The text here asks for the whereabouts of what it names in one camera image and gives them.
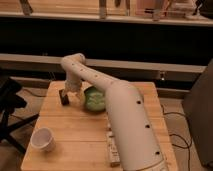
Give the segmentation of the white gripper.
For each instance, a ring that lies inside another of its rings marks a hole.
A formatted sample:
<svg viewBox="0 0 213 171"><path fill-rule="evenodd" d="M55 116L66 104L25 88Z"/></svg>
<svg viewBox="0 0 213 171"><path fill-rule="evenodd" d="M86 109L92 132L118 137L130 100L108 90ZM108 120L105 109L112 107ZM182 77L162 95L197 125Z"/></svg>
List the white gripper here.
<svg viewBox="0 0 213 171"><path fill-rule="evenodd" d="M61 99L68 98L67 92L77 92L76 97L81 104L85 103L85 95L80 91L82 87L82 81L76 75L67 75L65 80L65 89L59 91Z"/></svg>

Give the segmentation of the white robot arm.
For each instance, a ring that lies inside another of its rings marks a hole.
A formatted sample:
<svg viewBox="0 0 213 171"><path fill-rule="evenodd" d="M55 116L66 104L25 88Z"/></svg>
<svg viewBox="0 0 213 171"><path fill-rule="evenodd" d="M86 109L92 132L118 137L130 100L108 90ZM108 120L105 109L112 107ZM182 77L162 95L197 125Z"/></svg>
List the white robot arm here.
<svg viewBox="0 0 213 171"><path fill-rule="evenodd" d="M157 137L144 107L139 89L85 65L81 53L65 56L61 67L66 72L65 88L59 91L61 103L67 94L79 92L85 80L105 94L106 112L124 171L169 171Z"/></svg>

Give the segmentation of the robot base cabinet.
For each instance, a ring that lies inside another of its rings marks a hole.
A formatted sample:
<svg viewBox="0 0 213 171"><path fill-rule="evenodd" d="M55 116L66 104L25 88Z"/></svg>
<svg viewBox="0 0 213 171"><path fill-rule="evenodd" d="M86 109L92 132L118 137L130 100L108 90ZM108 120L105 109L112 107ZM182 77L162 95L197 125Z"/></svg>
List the robot base cabinet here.
<svg viewBox="0 0 213 171"><path fill-rule="evenodd" d="M199 160L213 170L213 59L185 96L182 106Z"/></svg>

